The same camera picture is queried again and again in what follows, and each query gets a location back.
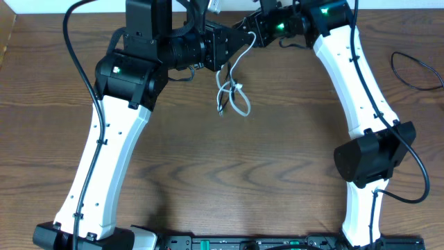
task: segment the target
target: white background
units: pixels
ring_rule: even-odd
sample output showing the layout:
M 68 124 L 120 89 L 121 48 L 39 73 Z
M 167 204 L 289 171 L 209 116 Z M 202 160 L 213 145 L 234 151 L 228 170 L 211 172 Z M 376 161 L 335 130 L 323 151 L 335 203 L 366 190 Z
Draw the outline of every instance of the white background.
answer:
M 64 13 L 78 0 L 5 0 L 5 2 L 17 13 Z M 252 0 L 220 0 L 222 11 L 224 10 L 256 10 L 259 2 Z M 354 0 L 348 0 L 353 8 Z M 289 5 L 291 1 L 283 0 L 284 5 Z M 397 9 L 397 8 L 444 8 L 444 0 L 361 0 L 359 7 L 363 9 Z M 185 9 L 173 1 L 174 11 L 184 11 Z M 78 13 L 108 13 L 124 12 L 125 0 L 100 0 L 80 7 Z

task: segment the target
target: wooden surface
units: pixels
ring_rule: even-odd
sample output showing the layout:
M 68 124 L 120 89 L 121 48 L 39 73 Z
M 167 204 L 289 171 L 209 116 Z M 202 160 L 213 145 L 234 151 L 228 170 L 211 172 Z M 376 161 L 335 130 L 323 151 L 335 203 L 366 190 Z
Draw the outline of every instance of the wooden surface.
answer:
M 15 17 L 15 13 L 9 6 L 3 0 L 0 0 L 0 68 L 6 53 L 12 27 L 14 26 Z
M 384 198 L 386 235 L 421 235 L 443 249 L 444 91 L 417 92 L 393 75 L 399 50 L 444 73 L 444 11 L 363 10 L 361 40 L 392 109 L 413 121 L 414 147 L 432 190 L 418 205 Z M 233 24 L 243 13 L 216 19 Z M 69 57 L 62 15 L 20 15 L 0 71 L 0 249 L 33 249 L 35 225 L 53 220 L 73 181 L 91 119 L 91 100 Z M 175 16 L 179 23 L 183 15 Z M 124 14 L 74 15 L 71 39 L 91 81 Z M 437 79 L 399 61 L 417 85 Z M 169 83 L 157 101 L 130 162 L 120 196 L 120 226 L 196 235 L 305 235 L 338 232 L 345 216 L 345 182 L 333 150 L 348 141 L 336 92 L 313 51 L 274 42 L 243 58 L 236 77 L 253 109 L 218 116 L 214 73 Z M 411 156 L 395 169 L 388 190 L 422 194 Z

